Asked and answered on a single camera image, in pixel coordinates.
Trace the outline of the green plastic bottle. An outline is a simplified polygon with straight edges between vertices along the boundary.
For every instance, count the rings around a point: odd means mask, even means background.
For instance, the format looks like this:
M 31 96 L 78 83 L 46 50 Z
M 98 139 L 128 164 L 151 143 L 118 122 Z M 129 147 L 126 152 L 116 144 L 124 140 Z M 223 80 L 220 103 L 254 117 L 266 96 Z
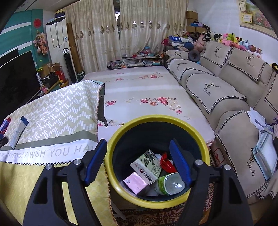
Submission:
M 159 177 L 154 184 L 154 190 L 159 195 L 175 195 L 182 192 L 185 183 L 178 172 Z

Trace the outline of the stacked cardboard boxes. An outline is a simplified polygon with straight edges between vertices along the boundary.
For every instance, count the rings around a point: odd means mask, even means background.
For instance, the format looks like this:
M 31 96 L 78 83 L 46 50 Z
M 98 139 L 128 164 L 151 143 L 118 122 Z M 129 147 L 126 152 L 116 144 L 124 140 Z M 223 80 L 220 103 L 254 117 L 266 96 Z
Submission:
M 202 32 L 207 32 L 209 30 L 205 24 L 198 21 L 197 12 L 187 11 L 186 19 L 187 19 L 186 31 L 188 31 L 189 33 L 202 33 Z

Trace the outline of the pink strawberry milk carton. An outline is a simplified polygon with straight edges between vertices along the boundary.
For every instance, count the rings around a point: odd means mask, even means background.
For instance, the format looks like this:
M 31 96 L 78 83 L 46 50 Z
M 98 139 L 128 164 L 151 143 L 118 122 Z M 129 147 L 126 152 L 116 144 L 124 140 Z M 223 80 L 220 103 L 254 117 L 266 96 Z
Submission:
M 144 196 L 146 194 L 148 184 L 136 172 L 125 178 L 124 183 L 135 195 Z

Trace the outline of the black television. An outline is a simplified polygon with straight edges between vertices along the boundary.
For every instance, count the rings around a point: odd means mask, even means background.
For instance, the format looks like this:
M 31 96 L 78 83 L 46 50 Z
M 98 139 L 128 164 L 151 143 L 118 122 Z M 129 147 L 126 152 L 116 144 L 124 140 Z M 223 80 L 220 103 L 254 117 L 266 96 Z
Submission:
M 25 105 L 39 90 L 32 52 L 28 51 L 1 66 L 0 120 Z

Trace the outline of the beige lace curtains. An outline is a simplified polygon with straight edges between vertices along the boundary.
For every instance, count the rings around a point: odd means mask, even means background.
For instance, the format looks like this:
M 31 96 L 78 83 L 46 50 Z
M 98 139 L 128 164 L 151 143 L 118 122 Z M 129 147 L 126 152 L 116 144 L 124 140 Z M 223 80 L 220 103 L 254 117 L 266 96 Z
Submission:
M 65 7 L 81 65 L 86 73 L 107 69 L 107 62 L 149 47 L 162 53 L 162 41 L 180 35 L 186 25 L 188 1 L 77 1 Z

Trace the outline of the white blue flat package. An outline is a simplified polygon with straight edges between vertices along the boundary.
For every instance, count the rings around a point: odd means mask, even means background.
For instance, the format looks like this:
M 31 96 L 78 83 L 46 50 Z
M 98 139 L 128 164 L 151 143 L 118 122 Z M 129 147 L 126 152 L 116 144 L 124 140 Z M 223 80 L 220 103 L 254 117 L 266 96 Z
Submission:
M 13 133 L 11 141 L 10 141 L 10 146 L 13 150 L 15 149 L 15 147 L 19 141 L 19 138 L 22 135 L 22 133 L 24 132 L 28 123 L 29 123 L 28 120 L 24 116 L 22 116 L 20 119 L 20 123 L 19 123 L 17 129 L 15 130 L 15 132 Z

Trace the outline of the red snack wrapper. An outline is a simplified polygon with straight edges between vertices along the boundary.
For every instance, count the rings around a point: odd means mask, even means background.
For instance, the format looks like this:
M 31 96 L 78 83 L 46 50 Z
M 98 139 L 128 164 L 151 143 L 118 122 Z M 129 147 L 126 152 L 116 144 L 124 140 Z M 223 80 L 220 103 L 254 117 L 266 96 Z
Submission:
M 176 167 L 174 166 L 173 162 L 171 162 L 168 159 L 168 155 L 167 155 L 166 152 L 161 155 L 160 166 L 168 174 L 176 173 L 177 172 Z

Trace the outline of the beige sectional sofa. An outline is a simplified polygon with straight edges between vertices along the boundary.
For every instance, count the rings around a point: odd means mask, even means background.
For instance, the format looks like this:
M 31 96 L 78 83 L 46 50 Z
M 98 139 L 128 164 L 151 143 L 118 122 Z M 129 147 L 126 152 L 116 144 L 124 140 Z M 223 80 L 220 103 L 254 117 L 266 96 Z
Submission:
M 167 67 L 192 97 L 215 134 L 211 150 L 218 166 L 235 171 L 249 203 L 277 195 L 277 170 L 266 180 L 252 155 L 258 130 L 247 111 L 258 111 L 267 124 L 277 117 L 277 72 L 267 62 L 237 48 L 210 41 L 200 61 L 169 50 Z

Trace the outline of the pile of plush toys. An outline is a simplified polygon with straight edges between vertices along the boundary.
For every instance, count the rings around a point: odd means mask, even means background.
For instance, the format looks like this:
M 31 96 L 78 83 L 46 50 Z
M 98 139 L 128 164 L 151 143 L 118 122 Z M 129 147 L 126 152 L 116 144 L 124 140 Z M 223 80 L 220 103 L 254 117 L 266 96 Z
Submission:
M 214 33 L 210 30 L 210 27 L 196 21 L 191 24 L 191 28 L 195 29 L 194 33 L 189 29 L 181 36 L 169 36 L 161 43 L 165 46 L 171 46 L 179 51 L 191 52 L 194 50 L 200 53 L 205 49 L 205 44 L 213 41 L 219 43 L 221 46 L 225 45 L 237 48 L 244 52 L 248 52 L 255 57 L 261 58 L 260 48 L 250 44 L 246 39 L 237 37 L 235 33 Z

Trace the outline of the green white drink carton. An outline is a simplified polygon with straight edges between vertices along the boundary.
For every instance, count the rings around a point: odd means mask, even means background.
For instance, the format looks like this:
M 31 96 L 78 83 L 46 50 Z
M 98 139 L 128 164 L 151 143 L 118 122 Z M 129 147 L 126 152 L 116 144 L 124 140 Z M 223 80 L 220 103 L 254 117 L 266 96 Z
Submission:
M 132 162 L 130 166 L 148 185 L 158 180 L 162 171 L 159 159 L 150 149 Z

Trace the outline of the yellow rimmed dark trash bin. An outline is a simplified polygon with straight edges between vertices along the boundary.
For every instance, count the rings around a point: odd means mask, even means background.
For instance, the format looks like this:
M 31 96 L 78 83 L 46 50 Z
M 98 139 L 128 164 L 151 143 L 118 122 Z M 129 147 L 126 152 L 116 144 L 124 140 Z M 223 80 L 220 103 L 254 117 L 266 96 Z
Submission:
M 187 185 L 177 193 L 155 191 L 155 186 L 163 183 L 169 174 L 177 173 L 169 150 L 173 139 L 194 158 L 210 163 L 203 137 L 178 118 L 143 116 L 113 134 L 104 162 L 109 183 L 121 198 L 147 209 L 171 208 L 187 201 L 190 193 Z

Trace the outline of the black tower fan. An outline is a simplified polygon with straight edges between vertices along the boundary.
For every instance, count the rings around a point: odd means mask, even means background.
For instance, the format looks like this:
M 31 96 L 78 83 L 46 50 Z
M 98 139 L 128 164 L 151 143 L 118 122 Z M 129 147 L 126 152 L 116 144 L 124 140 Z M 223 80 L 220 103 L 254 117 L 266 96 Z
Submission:
M 65 63 L 66 63 L 66 68 L 68 70 L 70 80 L 71 80 L 72 83 L 76 83 L 77 79 L 76 79 L 76 75 L 75 75 L 75 72 L 74 72 L 71 56 L 70 56 L 70 53 L 69 53 L 70 50 L 69 50 L 69 48 L 64 48 L 62 50 L 62 52 L 63 52 L 63 55 L 64 55 L 64 60 L 65 60 Z

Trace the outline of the dark round cushion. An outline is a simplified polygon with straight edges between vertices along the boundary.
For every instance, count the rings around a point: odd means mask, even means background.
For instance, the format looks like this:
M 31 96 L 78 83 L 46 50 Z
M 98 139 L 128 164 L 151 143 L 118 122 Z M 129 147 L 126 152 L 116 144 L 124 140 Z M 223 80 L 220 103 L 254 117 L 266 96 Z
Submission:
M 200 53 L 199 53 L 199 51 L 192 49 L 191 51 L 189 51 L 187 57 L 188 57 L 189 61 L 197 63 L 200 60 Z

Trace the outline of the floral cream floor mat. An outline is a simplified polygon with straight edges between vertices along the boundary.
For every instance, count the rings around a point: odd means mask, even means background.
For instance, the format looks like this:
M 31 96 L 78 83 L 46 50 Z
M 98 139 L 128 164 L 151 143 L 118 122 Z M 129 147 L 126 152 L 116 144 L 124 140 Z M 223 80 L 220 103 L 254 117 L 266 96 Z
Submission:
M 105 84 L 105 118 L 98 136 L 109 140 L 127 122 L 145 115 L 167 115 L 194 127 L 210 146 L 214 132 L 184 88 L 163 66 L 125 68 L 88 73 L 84 80 Z

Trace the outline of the papers on sofa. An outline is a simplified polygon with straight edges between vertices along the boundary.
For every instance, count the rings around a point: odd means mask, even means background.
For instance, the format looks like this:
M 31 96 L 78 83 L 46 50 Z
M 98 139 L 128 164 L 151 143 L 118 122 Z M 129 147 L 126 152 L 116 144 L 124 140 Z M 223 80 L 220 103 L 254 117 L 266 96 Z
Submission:
M 277 126 L 277 117 L 271 124 L 256 110 L 247 111 L 250 122 L 258 130 L 258 142 L 252 149 L 252 155 L 257 162 L 266 180 L 270 179 L 277 170 L 277 148 L 274 145 L 274 135 Z

